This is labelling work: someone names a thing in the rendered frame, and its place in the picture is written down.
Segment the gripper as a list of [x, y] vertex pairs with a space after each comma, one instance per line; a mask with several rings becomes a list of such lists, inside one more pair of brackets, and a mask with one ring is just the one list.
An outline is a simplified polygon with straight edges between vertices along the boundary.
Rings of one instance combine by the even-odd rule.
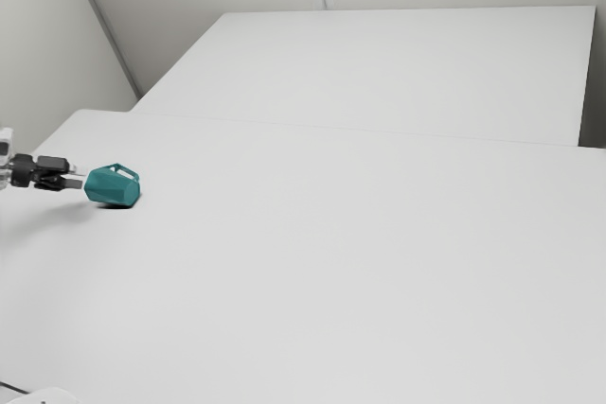
[[[38, 168], [60, 175], [40, 175]], [[39, 155], [35, 161], [31, 155], [17, 153], [10, 161], [10, 184], [15, 187], [27, 188], [31, 184], [37, 189], [47, 191], [63, 191], [65, 189], [80, 190], [82, 180], [65, 178], [63, 174], [86, 175], [88, 169], [70, 163], [66, 158]]]

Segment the teal faceted mug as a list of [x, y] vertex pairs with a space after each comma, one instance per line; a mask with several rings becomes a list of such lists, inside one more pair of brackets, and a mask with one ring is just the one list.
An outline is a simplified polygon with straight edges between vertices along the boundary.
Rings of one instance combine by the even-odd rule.
[[84, 192], [92, 202], [130, 208], [141, 194], [139, 175], [119, 163], [98, 167], [86, 178]]

